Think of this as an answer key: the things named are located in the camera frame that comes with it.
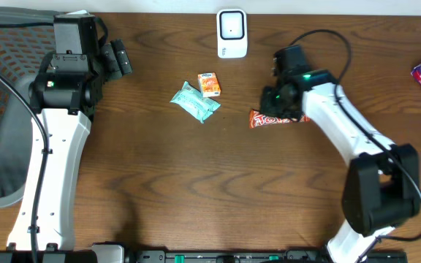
white wall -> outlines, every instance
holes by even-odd
[[[0,7],[89,12],[421,15],[421,0],[0,0]]]

small orange package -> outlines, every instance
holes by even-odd
[[[204,73],[197,76],[203,97],[220,96],[220,85],[216,73]]]

red candy bar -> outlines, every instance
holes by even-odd
[[[300,122],[302,121],[310,121],[310,118],[306,117],[306,115],[303,115],[301,117]],[[294,122],[288,118],[281,119],[281,118],[275,118],[275,117],[269,117],[264,114],[259,113],[256,110],[251,110],[249,113],[249,128],[254,128],[258,126],[264,126],[268,124],[276,124],[276,123],[291,123]]]

light blue snack package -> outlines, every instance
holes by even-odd
[[[209,118],[220,107],[218,102],[209,98],[203,98],[202,94],[189,85],[187,81],[184,82],[183,87],[177,92],[171,102],[180,105],[201,123],[204,123],[205,119]]]

wood grain surface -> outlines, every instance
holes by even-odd
[[[249,15],[249,52],[216,54],[215,15],[98,14],[122,38],[134,74],[108,83],[80,163],[77,248],[123,241],[169,250],[285,250],[321,246],[344,219],[346,166],[314,122],[249,129],[273,54],[317,28],[341,32],[353,62],[343,86],[382,133],[411,143],[421,159],[421,18]],[[318,34],[301,41],[314,68],[337,75],[344,46]],[[201,124],[169,101],[188,80],[215,72],[221,107]],[[0,209],[4,249],[18,206]],[[421,230],[418,216],[396,235]],[[421,241],[386,240],[421,262]]]

